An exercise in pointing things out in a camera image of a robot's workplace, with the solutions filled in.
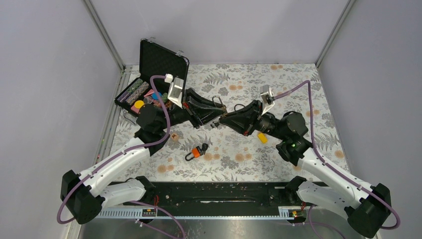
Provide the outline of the orange black carabiner clip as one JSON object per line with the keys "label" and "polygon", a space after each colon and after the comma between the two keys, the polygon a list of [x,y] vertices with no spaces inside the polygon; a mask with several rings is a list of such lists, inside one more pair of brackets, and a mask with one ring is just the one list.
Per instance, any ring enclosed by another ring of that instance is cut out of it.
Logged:
{"label": "orange black carabiner clip", "polygon": [[190,153],[188,153],[185,156],[185,160],[186,161],[191,161],[194,158],[198,158],[200,156],[203,156],[206,151],[208,150],[209,145],[207,143],[203,143],[201,146],[197,146],[195,148],[193,148]]}

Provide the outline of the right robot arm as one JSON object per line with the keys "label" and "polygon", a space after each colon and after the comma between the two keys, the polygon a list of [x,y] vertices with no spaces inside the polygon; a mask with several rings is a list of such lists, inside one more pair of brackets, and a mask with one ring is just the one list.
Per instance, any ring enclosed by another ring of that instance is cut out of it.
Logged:
{"label": "right robot arm", "polygon": [[383,184],[365,182],[322,156],[304,136],[308,132],[301,113],[287,112],[281,119],[262,113],[260,101],[223,115],[218,122],[244,136],[255,130],[281,140],[276,149],[281,158],[316,176],[329,188],[296,176],[285,197],[298,205],[305,201],[323,207],[347,220],[360,235],[373,238],[391,214],[390,190]]}

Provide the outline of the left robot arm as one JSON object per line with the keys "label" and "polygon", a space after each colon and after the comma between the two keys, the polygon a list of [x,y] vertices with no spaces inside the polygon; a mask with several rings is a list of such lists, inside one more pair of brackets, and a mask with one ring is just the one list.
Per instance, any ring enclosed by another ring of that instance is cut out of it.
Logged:
{"label": "left robot arm", "polygon": [[75,173],[66,172],[62,177],[57,222],[66,224],[76,220],[85,224],[103,209],[122,203],[139,201],[147,205],[154,200],[154,192],[147,179],[130,179],[112,184],[120,173],[158,152],[170,136],[174,125],[190,121],[194,126],[205,123],[227,112],[225,105],[200,97],[192,89],[185,92],[188,100],[178,102],[171,110],[158,97],[158,106],[144,104],[137,123],[140,129],[123,147],[92,167]]}

